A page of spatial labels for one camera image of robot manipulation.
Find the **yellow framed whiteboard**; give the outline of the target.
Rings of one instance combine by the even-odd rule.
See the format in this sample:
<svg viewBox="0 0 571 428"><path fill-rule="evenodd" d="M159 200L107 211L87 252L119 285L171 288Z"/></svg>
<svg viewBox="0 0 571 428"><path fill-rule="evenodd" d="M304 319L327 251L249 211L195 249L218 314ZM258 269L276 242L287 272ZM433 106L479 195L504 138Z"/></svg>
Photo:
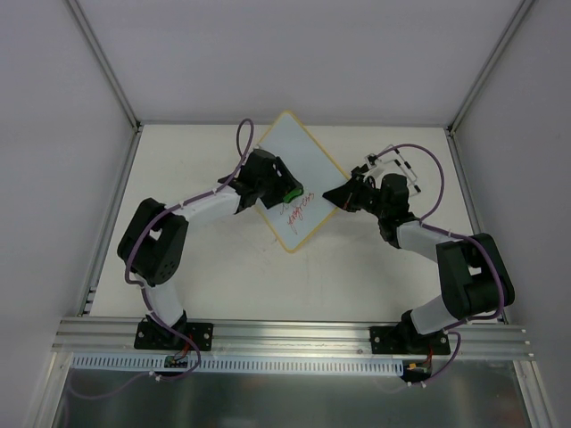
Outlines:
<svg viewBox="0 0 571 428"><path fill-rule="evenodd" d="M337 211L322 194L343 185L349 176L290 111L277 117L258 146L280 157L303 186L303 194L289 203L282 202L270 210L261 202L256 205L284 250L294 253Z"/></svg>

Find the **green whiteboard eraser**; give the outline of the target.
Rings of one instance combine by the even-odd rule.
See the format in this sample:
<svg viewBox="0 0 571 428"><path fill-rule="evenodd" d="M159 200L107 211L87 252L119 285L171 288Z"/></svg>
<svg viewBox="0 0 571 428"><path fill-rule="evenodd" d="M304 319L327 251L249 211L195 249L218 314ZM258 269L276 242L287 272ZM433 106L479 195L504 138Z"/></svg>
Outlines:
<svg viewBox="0 0 571 428"><path fill-rule="evenodd" d="M283 203L290 203L291 201L293 201L294 199L296 199L301 195L303 195L303 188L297 187L284 196Z"/></svg>

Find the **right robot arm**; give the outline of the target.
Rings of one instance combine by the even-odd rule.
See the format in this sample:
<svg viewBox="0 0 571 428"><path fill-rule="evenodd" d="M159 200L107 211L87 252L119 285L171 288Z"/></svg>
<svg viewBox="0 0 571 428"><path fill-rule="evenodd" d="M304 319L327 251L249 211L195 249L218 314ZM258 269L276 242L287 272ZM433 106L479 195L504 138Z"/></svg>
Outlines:
<svg viewBox="0 0 571 428"><path fill-rule="evenodd" d="M437 266L439 295L403 313L400 322L375 342L376 349L422 353L448 327L485 314L497 317L514 302L515 289L494 239L489 234L447 233L415 217L406 177L388 174L377 183L356 175L323 197L341 210L375 216L386 243Z"/></svg>

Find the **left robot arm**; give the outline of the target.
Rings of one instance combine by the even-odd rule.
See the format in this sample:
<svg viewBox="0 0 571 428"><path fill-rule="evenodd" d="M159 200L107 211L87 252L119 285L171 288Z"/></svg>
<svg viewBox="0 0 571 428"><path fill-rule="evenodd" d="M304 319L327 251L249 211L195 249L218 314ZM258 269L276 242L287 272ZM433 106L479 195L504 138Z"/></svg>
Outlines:
<svg viewBox="0 0 571 428"><path fill-rule="evenodd" d="M172 281L191 227L238 214L256 202L271 209L301 195L302 183L282 159L255 149L211 190L171 207L153 198L140 202L117 250L126 283L139 288L147 308L136 347L181 350L195 342Z"/></svg>

